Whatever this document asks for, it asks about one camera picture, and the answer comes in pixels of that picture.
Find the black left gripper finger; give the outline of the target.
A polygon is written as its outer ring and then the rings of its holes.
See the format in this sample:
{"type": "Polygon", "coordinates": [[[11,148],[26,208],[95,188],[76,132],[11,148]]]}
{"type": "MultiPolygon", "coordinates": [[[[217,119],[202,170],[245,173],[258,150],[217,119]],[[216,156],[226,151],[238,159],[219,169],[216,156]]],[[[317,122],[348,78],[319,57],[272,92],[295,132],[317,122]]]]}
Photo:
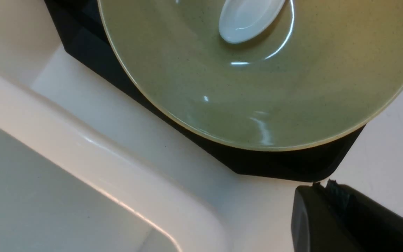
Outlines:
{"type": "Polygon", "coordinates": [[[294,193],[296,252],[403,252],[403,217],[358,190],[329,180],[294,193]]]}

